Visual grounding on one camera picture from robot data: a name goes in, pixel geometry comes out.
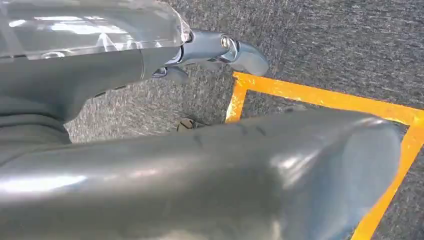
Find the gray plastic cover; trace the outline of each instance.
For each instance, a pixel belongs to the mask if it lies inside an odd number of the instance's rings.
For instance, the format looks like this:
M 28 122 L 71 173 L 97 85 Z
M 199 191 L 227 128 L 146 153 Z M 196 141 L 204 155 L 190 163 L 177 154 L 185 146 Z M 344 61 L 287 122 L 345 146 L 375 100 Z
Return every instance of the gray plastic cover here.
M 181 46 L 188 24 L 154 0 L 1 0 L 0 59 Z
M 2 240 L 341 240 L 400 159 L 390 122 L 338 110 L 85 145 L 46 125 L 2 129 L 27 136 L 0 151 Z

